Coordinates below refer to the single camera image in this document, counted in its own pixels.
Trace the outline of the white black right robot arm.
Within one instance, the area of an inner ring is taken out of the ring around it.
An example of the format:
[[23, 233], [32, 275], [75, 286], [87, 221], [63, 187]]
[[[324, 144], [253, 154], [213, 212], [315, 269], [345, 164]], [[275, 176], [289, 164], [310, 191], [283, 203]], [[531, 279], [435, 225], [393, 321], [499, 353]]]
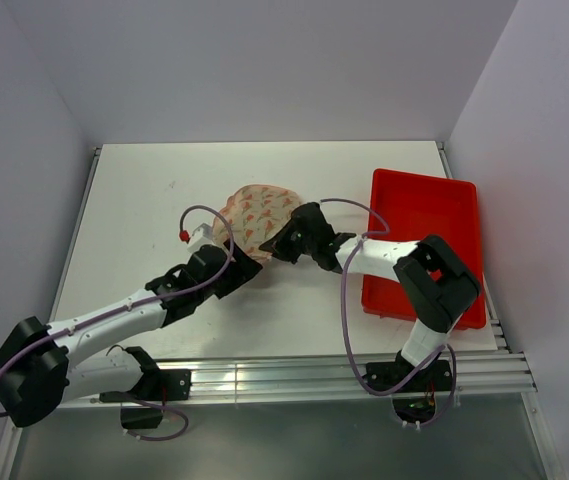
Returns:
[[311, 257], [326, 271], [350, 273], [397, 283], [416, 313], [415, 324], [399, 352], [399, 383], [416, 390], [432, 374], [430, 364], [445, 347], [454, 326], [480, 297], [482, 287], [449, 244], [437, 235], [422, 240], [375, 240], [373, 232], [335, 232], [318, 203], [296, 208], [288, 222], [259, 249], [295, 263]]

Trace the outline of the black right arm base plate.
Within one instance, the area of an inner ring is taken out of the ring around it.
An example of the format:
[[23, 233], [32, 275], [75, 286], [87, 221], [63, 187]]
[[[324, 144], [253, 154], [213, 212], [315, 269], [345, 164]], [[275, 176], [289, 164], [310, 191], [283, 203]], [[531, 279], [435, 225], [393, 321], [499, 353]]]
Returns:
[[369, 362], [364, 379], [379, 392], [393, 389], [398, 393], [438, 393], [450, 391], [453, 386], [454, 375], [447, 360], [435, 360], [414, 374], [412, 371], [404, 361]]

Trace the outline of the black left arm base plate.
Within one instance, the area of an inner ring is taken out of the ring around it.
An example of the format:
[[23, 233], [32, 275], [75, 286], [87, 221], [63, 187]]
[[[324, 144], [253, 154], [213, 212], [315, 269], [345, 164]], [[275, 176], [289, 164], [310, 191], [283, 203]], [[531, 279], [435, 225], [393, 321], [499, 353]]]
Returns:
[[[157, 370], [144, 374], [129, 391], [101, 393], [101, 403], [119, 403], [120, 424], [127, 434], [135, 434], [147, 441], [173, 439], [183, 435], [189, 419], [173, 402], [189, 398], [191, 371], [188, 369]], [[152, 436], [164, 420], [177, 419], [181, 428], [165, 437]]]

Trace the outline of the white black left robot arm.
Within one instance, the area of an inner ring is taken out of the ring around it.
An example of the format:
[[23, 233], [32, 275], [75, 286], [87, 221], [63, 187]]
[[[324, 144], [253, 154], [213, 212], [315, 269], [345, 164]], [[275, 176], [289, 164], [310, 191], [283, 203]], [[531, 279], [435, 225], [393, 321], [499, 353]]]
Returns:
[[170, 388], [141, 347], [109, 348], [192, 315], [252, 280], [262, 265], [240, 248], [204, 245], [185, 264], [110, 306], [68, 320], [20, 321], [0, 347], [0, 417], [31, 426], [60, 404], [92, 394], [120, 401], [166, 400]]

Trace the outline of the pink mesh laundry bag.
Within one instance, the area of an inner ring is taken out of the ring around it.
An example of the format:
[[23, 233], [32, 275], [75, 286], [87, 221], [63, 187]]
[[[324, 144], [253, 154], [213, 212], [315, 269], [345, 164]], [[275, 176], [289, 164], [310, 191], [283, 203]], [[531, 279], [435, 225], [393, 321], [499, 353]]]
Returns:
[[282, 230], [301, 205], [301, 197], [290, 189], [253, 184], [231, 195], [219, 213], [231, 226], [235, 248], [265, 264], [272, 254], [259, 247]]

